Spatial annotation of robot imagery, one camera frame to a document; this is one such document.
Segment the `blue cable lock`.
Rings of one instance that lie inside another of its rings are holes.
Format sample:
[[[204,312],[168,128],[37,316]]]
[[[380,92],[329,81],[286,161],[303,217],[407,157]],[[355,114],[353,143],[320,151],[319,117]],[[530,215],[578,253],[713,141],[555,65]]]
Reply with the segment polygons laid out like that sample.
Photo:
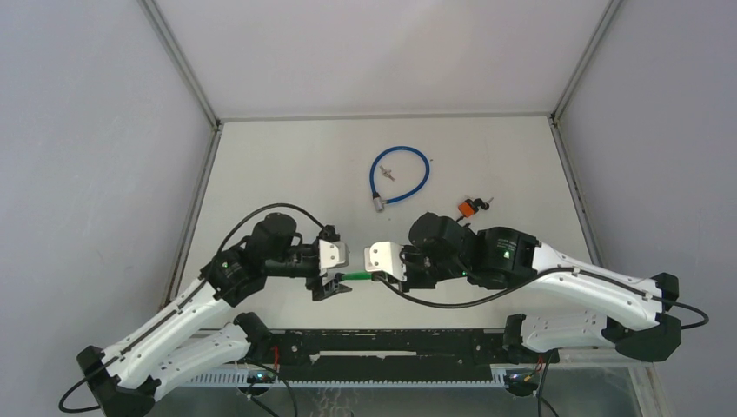
[[[379,166],[392,171],[395,181],[381,175]],[[421,149],[409,145],[390,146],[369,159],[367,184],[376,213],[418,202],[427,190],[433,162]]]

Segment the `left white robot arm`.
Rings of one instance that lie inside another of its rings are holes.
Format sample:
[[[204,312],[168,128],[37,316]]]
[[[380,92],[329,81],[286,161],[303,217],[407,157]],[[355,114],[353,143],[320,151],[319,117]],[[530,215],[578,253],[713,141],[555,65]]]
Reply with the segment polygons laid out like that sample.
[[[190,338],[263,290],[270,277],[303,278],[317,298],[338,289],[329,271],[348,264],[349,250],[335,227],[320,224],[317,237],[306,243],[281,208],[262,208],[265,217],[234,245],[228,233],[198,277],[139,329],[77,355],[83,378],[75,386],[89,389],[96,401],[91,410],[145,416],[171,391],[214,367],[245,357],[265,360],[272,340],[255,314],[240,314],[202,340]]]

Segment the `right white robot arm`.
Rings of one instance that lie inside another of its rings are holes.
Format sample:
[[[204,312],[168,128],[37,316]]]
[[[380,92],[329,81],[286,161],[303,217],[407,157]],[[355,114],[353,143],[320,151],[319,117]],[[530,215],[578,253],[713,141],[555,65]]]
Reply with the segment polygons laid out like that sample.
[[[681,345],[682,324],[671,314],[676,276],[623,275],[565,255],[537,237],[507,227],[474,231],[434,213],[421,215],[408,242],[376,242],[364,250],[373,279],[409,299],[414,289],[462,278],[495,301],[527,288],[581,306],[559,316],[510,315],[502,337],[512,361],[560,348],[612,348],[645,362],[668,359]]]

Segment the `silver keys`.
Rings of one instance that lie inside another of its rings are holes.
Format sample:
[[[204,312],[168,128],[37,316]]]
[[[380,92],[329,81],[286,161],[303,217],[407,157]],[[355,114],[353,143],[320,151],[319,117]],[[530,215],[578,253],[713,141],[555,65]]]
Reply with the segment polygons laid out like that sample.
[[[381,171],[381,175],[388,178],[390,181],[394,182],[395,178],[392,175],[392,171],[390,169],[384,168],[382,165],[379,166],[379,170]]]

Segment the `green cable lock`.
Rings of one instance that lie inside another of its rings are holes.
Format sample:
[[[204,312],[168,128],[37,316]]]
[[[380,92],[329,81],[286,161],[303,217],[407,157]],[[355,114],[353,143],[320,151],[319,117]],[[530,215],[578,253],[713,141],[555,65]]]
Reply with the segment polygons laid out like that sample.
[[[375,281],[375,274],[371,272],[349,272],[349,273],[336,273],[335,277],[340,281]]]

